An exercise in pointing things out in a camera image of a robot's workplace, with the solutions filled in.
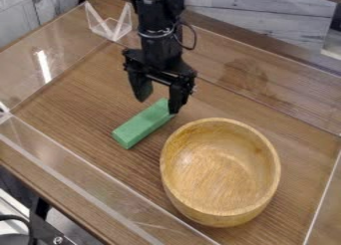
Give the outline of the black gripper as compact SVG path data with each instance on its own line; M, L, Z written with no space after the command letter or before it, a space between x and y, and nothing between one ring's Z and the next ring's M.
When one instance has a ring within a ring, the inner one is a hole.
M123 51L134 95L143 102L154 92L152 82L170 88L168 109L175 115L192 94L196 71L184 62L182 53L195 45L182 43L182 32L139 33L142 46Z

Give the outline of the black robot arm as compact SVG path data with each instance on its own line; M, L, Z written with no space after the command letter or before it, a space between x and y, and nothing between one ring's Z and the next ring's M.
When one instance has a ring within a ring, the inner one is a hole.
M184 0L131 0L139 17L142 47L123 51L124 70L136 99L143 102L154 92L152 82L170 88L168 111L179 112L192 94L195 69L182 59L182 27L191 25L180 18Z

